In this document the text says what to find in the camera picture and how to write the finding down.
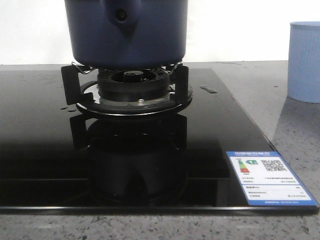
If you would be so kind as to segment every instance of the gray countertop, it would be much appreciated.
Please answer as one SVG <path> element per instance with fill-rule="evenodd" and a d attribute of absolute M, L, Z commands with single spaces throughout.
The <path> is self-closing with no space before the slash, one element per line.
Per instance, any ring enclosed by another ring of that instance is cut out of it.
<path fill-rule="evenodd" d="M 320 202 L 320 103 L 287 97 L 287 61 L 186 63 L 212 68 Z M 0 66 L 1 71 L 60 65 Z M 0 215 L 0 239 L 320 239 L 320 215 Z"/>

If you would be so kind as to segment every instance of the pot handle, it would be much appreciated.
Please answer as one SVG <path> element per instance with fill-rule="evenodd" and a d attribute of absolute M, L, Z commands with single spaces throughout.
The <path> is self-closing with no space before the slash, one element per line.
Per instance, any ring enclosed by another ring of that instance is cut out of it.
<path fill-rule="evenodd" d="M 141 15 L 142 0 L 100 0 L 108 20 L 119 27 L 134 26 Z"/>

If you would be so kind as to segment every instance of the ribbed cup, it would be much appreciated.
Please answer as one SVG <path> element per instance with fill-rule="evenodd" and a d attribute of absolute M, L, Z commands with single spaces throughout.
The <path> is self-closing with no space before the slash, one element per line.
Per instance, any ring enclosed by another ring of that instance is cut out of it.
<path fill-rule="evenodd" d="M 288 96 L 320 103 L 320 21 L 290 24 Z"/>

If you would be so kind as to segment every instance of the gas burner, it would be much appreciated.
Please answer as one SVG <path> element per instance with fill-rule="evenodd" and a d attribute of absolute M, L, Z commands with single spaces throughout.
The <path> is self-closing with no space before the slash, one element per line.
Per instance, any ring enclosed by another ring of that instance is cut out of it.
<path fill-rule="evenodd" d="M 78 74 L 91 71 L 81 65 L 61 68 L 67 104 L 76 104 L 82 113 L 95 118 L 177 113 L 192 101 L 189 69 L 181 63 L 167 69 L 99 69 L 97 81 L 80 86 Z"/>
<path fill-rule="evenodd" d="M 100 70 L 98 93 L 107 100 L 137 102 L 153 100 L 168 94 L 170 76 L 162 68 L 144 70 Z"/>

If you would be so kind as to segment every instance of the energy label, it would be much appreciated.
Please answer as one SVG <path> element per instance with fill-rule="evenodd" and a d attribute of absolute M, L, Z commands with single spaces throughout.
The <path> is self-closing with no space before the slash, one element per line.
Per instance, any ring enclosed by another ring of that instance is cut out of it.
<path fill-rule="evenodd" d="M 252 206 L 313 206 L 315 199 L 276 151 L 228 151 Z"/>

